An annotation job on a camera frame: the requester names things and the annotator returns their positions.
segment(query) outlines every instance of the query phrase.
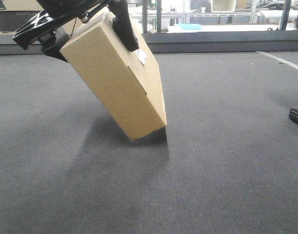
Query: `parked car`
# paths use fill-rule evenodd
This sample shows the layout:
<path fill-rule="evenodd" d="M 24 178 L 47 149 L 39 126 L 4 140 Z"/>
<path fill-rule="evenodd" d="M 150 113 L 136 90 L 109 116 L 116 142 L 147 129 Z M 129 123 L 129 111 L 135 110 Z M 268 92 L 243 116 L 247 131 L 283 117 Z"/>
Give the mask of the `parked car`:
<path fill-rule="evenodd" d="M 294 10 L 298 10 L 298 0 L 292 1 L 291 6 Z"/>
<path fill-rule="evenodd" d="M 268 9 L 268 10 L 283 10 L 284 1 L 272 1 L 272 2 L 259 2 L 256 5 L 256 9 Z"/>

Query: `brown cardboard box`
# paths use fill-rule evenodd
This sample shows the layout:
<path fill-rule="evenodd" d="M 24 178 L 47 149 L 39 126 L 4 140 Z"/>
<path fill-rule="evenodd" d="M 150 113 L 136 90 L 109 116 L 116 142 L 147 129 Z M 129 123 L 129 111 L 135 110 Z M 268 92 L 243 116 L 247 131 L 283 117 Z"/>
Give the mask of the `brown cardboard box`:
<path fill-rule="evenodd" d="M 167 124 L 160 72 L 136 26 L 140 51 L 131 53 L 112 29 L 113 17 L 111 12 L 100 12 L 80 26 L 61 53 L 129 139 L 135 140 Z"/>

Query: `gray carpet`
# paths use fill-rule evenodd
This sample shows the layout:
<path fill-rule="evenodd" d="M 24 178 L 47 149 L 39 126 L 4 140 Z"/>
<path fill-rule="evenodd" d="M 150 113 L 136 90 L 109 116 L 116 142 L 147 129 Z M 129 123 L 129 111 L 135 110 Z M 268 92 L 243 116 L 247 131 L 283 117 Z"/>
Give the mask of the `gray carpet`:
<path fill-rule="evenodd" d="M 0 234 L 298 234 L 298 71 L 156 57 L 168 126 L 129 142 L 68 64 L 0 56 Z"/>

